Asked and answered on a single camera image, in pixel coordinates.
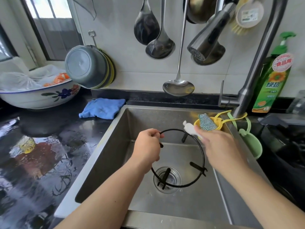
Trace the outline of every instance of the white tile wall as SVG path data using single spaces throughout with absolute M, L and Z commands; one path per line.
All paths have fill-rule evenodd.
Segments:
M 115 82 L 109 88 L 124 90 L 162 91 L 162 84 L 174 79 L 182 31 L 182 1 L 166 1 L 165 28 L 176 43 L 175 52 L 164 60 L 153 60 L 145 54 L 145 46 L 134 36 L 135 19 L 141 9 L 142 0 L 93 0 L 97 19 L 77 5 L 77 13 L 86 45 L 92 45 L 89 30 L 96 31 L 96 42 L 115 61 L 118 70 Z M 199 66 L 191 61 L 186 46 L 205 25 L 187 23 L 182 54 L 182 77 L 195 85 L 195 92 L 219 93 L 221 81 L 225 79 L 224 93 L 237 94 L 249 72 L 261 36 L 267 24 L 272 0 L 261 0 L 265 7 L 262 22 L 246 36 L 234 35 L 227 26 L 219 38 L 226 53 L 217 63 Z M 149 0 L 160 23 L 160 0 Z M 293 30 L 298 36 L 289 41 L 289 49 L 295 54 L 295 65 L 281 96 L 294 97 L 298 90 L 305 89 L 305 0 L 289 0 L 284 19 L 278 31 Z M 280 43 L 274 40 L 272 48 Z

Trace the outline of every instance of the blue rag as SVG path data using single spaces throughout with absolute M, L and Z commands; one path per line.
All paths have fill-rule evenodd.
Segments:
M 109 100 L 103 98 L 92 100 L 86 105 L 83 112 L 79 114 L 79 118 L 97 116 L 102 119 L 113 120 L 114 116 L 125 104 L 125 101 L 124 99 Z

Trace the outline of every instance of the green pump cap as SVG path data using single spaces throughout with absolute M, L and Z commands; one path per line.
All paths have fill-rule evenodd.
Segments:
M 295 37 L 295 36 L 296 36 L 296 34 L 292 31 L 281 33 L 280 37 L 283 39 L 283 41 L 281 42 L 281 44 L 279 46 L 274 48 L 271 55 L 279 56 L 281 54 L 287 53 L 288 47 L 286 45 L 286 40 L 287 40 L 287 38 Z

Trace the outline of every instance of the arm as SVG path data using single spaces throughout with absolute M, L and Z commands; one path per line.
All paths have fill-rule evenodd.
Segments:
M 234 138 L 222 131 L 204 131 L 210 164 L 241 195 L 264 229 L 304 228 L 305 213 L 253 172 Z
M 128 162 L 109 177 L 56 229 L 120 228 L 129 204 L 145 173 L 159 159 L 160 144 L 156 129 L 139 133 Z

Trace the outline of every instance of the green pump bottle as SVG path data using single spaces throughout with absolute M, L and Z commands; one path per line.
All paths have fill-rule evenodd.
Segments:
M 269 112 L 276 97 L 283 89 L 294 59 L 293 54 L 287 53 L 286 41 L 295 36 L 294 32 L 281 33 L 280 37 L 283 39 L 281 44 L 273 50 L 270 57 L 265 59 L 261 76 L 250 102 L 252 112 Z

